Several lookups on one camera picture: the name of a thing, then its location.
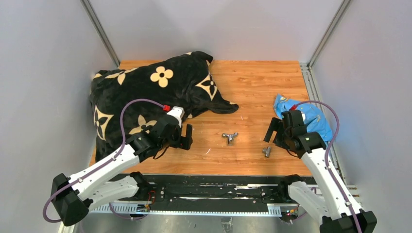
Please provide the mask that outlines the grey threaded tee fitting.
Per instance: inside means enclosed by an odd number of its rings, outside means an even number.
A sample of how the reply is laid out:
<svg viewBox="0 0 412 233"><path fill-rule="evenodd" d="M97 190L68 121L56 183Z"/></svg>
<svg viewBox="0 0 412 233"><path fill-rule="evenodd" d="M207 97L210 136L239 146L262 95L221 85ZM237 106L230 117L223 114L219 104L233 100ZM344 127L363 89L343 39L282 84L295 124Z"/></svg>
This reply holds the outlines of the grey threaded tee fitting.
<svg viewBox="0 0 412 233"><path fill-rule="evenodd" d="M269 158L271 154L272 148L270 146L267 146L262 149L262 153L264 154L265 158Z"/></svg>

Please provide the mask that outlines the chrome faucet tap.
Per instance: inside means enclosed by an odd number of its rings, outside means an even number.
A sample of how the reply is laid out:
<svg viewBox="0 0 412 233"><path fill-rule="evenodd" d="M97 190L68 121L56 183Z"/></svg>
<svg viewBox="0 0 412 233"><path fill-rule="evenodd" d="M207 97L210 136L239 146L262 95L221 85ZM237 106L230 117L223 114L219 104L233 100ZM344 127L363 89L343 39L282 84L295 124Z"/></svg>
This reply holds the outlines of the chrome faucet tap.
<svg viewBox="0 0 412 233"><path fill-rule="evenodd" d="M235 132L235 133L232 133L232 134L230 134L230 133L223 133L222 134L222 137L227 139L227 144L229 146L234 145L234 139L235 139L236 136L238 136L238 132Z"/></svg>

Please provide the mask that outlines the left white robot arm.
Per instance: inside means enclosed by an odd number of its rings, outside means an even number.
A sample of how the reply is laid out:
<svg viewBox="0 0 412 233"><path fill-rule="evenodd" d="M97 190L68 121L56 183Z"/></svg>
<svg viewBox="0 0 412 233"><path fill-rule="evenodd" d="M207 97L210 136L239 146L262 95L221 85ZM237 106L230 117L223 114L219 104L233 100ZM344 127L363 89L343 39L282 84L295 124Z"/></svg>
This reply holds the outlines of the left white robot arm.
<svg viewBox="0 0 412 233"><path fill-rule="evenodd" d="M111 179L127 168L154 158L168 147L189 150L192 126L187 126L186 136L181 135L183 116L184 109L174 107L148 133L139 132L94 165L70 176L63 173L55 176L48 203L53 204L59 221L64 226L71 226L91 210L115 200L129 197L146 199L149 188L141 173L131 173L117 182Z"/></svg>

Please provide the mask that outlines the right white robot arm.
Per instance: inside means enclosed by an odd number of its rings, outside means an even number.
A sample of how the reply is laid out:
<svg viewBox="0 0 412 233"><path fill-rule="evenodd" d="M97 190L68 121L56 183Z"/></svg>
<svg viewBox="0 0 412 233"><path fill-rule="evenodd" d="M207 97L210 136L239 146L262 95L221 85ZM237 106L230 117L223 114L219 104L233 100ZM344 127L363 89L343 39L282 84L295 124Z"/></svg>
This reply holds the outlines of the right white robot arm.
<svg viewBox="0 0 412 233"><path fill-rule="evenodd" d="M372 211L365 211L349 192L327 152L327 145L317 132L308 132L304 113L299 110L282 112L273 117L264 141L294 153L311 171L318 196L303 179L289 175L282 179L278 197L283 202L295 201L318 221L322 233L371 233L378 220Z"/></svg>

